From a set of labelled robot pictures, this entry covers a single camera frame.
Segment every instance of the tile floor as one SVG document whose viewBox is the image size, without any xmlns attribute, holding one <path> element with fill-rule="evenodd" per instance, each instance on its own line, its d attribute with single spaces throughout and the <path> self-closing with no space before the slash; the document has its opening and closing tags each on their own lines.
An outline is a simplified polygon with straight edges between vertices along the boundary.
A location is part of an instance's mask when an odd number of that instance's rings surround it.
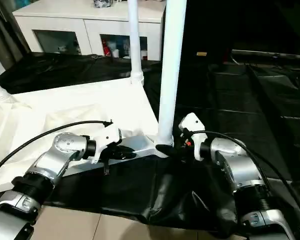
<svg viewBox="0 0 300 240">
<path fill-rule="evenodd" d="M 45 207 L 31 240 L 215 240 L 207 232 L 147 226 L 122 217 Z M 233 236 L 231 240 L 245 238 Z"/>
</svg>

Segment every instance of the black cloth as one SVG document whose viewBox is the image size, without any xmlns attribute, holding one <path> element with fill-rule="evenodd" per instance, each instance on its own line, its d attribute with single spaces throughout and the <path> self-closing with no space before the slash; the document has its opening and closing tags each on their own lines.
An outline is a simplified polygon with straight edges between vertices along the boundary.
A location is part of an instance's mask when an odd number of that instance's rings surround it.
<svg viewBox="0 0 300 240">
<path fill-rule="evenodd" d="M 144 90 L 159 116 L 160 62 L 144 61 Z M 32 53 L 0 76 L 10 93 L 22 93 L 126 77 L 126 59 Z M 268 159 L 300 198 L 300 72 L 278 68 L 182 62 L 174 134 L 194 112 L 207 130 L 227 133 Z M 291 196 L 274 178 L 274 190 Z M 136 219 L 144 224 L 206 230 L 227 237 L 236 231 L 235 206 L 220 171 L 189 159 L 148 156 L 64 177 L 46 205 Z M 283 203 L 292 224 L 298 212 Z"/>
</svg>

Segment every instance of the white frame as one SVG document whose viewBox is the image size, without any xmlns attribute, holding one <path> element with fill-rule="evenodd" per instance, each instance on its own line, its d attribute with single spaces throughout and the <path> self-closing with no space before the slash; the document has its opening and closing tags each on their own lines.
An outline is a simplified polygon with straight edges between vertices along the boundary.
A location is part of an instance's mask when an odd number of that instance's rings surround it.
<svg viewBox="0 0 300 240">
<path fill-rule="evenodd" d="M 83 19 L 36 16 L 15 16 L 15 19 L 32 52 L 43 52 L 34 30 L 46 30 L 74 32 L 81 50 L 81 54 L 92 54 L 85 22 Z"/>
<path fill-rule="evenodd" d="M 103 81 L 103 82 L 95 82 L 90 83 L 93 85 L 96 85 L 101 90 L 103 96 L 110 97 L 109 101 L 106 101 L 106 103 L 110 103 L 110 106 L 107 107 L 110 111 L 112 111 L 111 116 L 117 115 L 117 121 L 118 122 L 124 122 L 126 124 L 131 123 L 131 119 L 127 119 L 126 113 L 129 111 L 133 111 L 135 115 L 137 115 L 138 118 L 142 119 L 141 122 L 145 123 L 145 126 L 151 126 L 154 132 L 157 132 L 156 136 L 150 137 L 150 134 L 148 135 L 133 135 L 128 138 L 128 146 L 132 149 L 137 149 L 137 154 L 139 156 L 148 156 L 156 154 L 159 157 L 167 157 L 161 152 L 158 152 L 156 150 L 155 145 L 156 144 L 166 144 L 166 145 L 173 145 L 173 137 L 172 137 L 172 126 L 174 122 L 174 114 L 175 114 L 175 106 L 176 106 L 176 95 L 177 95 L 177 87 L 178 87 L 178 78 L 179 78 L 179 68 L 180 68 L 180 58 L 181 58 L 181 47 L 183 42 L 183 32 L 184 32 L 184 23 L 185 23 L 185 14 L 186 14 L 186 5 L 187 0 L 179 0 L 179 4 L 176 4 L 172 0 L 167 0 L 167 10 L 166 10 L 166 23 L 165 23 L 165 41 L 164 41 L 164 47 L 163 47 L 163 64 L 162 64 L 162 80 L 161 80 L 161 94 L 160 94 L 160 111 L 159 111 L 159 122 L 156 121 L 156 118 L 154 116 L 154 113 L 151 109 L 151 106 L 149 104 L 148 98 L 144 92 L 144 89 L 142 87 L 143 83 L 143 72 L 141 69 L 141 58 L 140 58 L 140 41 L 139 41 L 139 25 L 138 25 L 138 0 L 129 0 L 129 24 L 130 24 L 130 45 L 131 47 L 131 77 L 129 78 L 122 78 L 122 79 L 115 79 L 112 81 Z M 69 25 L 64 25 L 64 29 L 69 29 Z M 31 30 L 28 32 L 29 37 L 34 37 L 34 33 Z M 74 85 L 64 88 L 55 88 L 55 89 L 49 89 L 45 91 L 37 91 L 33 93 L 21 93 L 22 96 L 27 96 L 31 94 L 37 95 L 39 92 L 56 92 L 57 97 L 59 99 L 59 93 L 61 89 L 66 89 L 67 91 L 70 89 L 74 89 L 74 91 L 77 93 L 80 90 L 83 90 L 82 87 L 90 89 L 90 85 L 84 84 L 83 86 L 80 85 Z M 67 100 L 67 97 L 71 97 L 73 94 L 66 94 L 66 97 L 62 97 L 61 99 Z M 133 99 L 130 103 L 131 105 L 125 103 L 124 106 L 122 106 L 122 109 L 118 109 L 118 106 L 115 105 L 116 101 L 120 101 L 126 97 L 130 97 L 130 99 Z M 145 116 L 144 113 L 140 112 L 136 107 L 134 107 L 135 98 L 137 99 L 144 99 L 144 102 L 141 103 L 143 106 L 140 106 L 139 109 L 146 110 L 147 113 L 149 113 L 149 116 Z M 23 100 L 16 100 L 12 95 L 7 93 L 6 90 L 4 90 L 2 87 L 0 87 L 0 118 L 4 118 L 7 116 L 10 112 L 9 109 L 13 106 L 12 104 L 16 103 L 21 104 L 21 106 L 25 106 L 23 103 Z M 62 105 L 69 105 L 69 101 L 63 102 L 62 100 L 59 101 Z M 0 131 L 5 128 L 4 122 L 1 124 L 0 120 Z M 0 133 L 0 141 L 5 141 L 6 139 L 1 139 L 1 133 Z M 14 162 L 12 164 L 4 164 L 2 168 L 0 169 L 0 192 L 8 190 L 12 187 L 10 181 L 13 179 L 16 175 L 21 175 L 29 168 L 29 165 L 31 164 L 29 162 L 27 164 L 24 164 L 24 162 Z M 92 164 L 89 164 L 89 166 L 83 166 L 82 168 L 79 167 L 78 169 L 73 168 L 72 171 L 69 174 L 77 173 L 86 171 L 89 169 L 97 168 L 98 166 L 93 166 Z"/>
</svg>

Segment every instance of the curtain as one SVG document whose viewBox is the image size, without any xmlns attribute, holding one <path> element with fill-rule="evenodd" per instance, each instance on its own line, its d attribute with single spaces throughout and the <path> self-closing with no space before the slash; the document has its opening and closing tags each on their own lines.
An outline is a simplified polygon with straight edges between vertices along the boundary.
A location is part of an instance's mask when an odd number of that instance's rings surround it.
<svg viewBox="0 0 300 240">
<path fill-rule="evenodd" d="M 7 70 L 29 52 L 18 27 L 0 3 L 0 62 Z"/>
</svg>

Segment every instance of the glass cabinet door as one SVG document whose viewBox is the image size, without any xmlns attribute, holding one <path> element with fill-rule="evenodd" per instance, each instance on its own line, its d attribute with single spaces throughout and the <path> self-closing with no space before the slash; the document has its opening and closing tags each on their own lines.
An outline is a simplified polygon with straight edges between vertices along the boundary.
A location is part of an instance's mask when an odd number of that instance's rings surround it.
<svg viewBox="0 0 300 240">
<path fill-rule="evenodd" d="M 92 53 L 83 19 L 15 16 L 32 52 L 89 55 Z"/>
<path fill-rule="evenodd" d="M 100 34 L 104 55 L 130 59 L 130 37 L 126 35 Z M 142 60 L 148 60 L 147 37 L 140 37 Z"/>
<path fill-rule="evenodd" d="M 45 53 L 81 55 L 76 33 L 73 31 L 33 30 Z"/>
</svg>

